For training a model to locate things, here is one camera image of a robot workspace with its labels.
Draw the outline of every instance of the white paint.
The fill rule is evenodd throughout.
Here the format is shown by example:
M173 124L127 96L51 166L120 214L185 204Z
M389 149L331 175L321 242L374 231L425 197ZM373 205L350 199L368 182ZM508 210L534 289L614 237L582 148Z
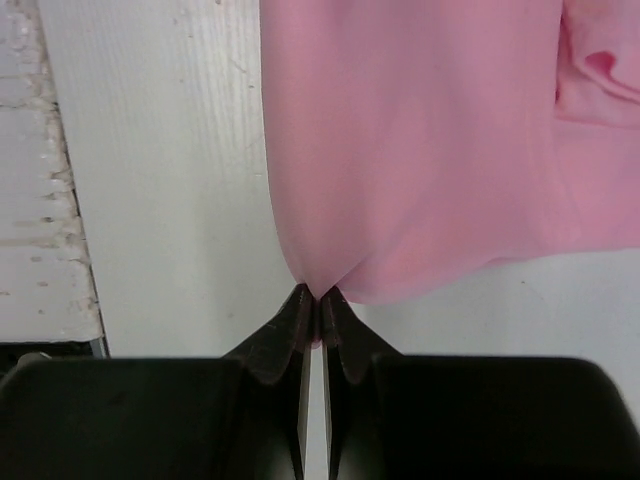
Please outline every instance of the white paint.
M101 335L35 2L0 0L0 343Z
M293 286L266 182L258 0L41 8L112 352L225 352ZM596 360L640 413L638 251L485 270L359 311L405 351Z
M226 351L293 287L266 183L257 0L40 8L111 353Z

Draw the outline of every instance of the white wooden surface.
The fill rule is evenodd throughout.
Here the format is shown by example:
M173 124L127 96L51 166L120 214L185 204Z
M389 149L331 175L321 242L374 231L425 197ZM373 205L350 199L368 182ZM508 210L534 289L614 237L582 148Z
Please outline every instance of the white wooden surface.
M223 353L292 287L267 190L258 1L41 9L112 352ZM486 270L358 310L406 351L591 358L640 413L638 251Z
M0 0L0 343L101 335L37 13Z

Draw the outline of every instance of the fabric fold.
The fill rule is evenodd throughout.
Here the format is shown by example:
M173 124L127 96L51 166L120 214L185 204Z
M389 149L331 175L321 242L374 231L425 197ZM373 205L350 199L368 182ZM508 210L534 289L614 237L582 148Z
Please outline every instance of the fabric fold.
M637 8L599 23L581 4L263 0L269 182L296 280L384 303L640 245L637 44L620 18Z

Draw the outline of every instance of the pink fabric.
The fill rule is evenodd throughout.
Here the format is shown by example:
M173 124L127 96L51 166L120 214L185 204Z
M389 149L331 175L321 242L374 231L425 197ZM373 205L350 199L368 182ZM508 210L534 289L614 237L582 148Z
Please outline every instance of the pink fabric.
M640 1L263 0L278 234L298 281L399 300L640 246Z

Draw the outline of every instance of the wooden board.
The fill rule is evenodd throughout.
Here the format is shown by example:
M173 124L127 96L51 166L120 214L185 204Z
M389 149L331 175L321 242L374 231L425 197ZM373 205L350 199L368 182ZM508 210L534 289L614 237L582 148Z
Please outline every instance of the wooden board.
M34 2L0 2L0 343L102 333Z

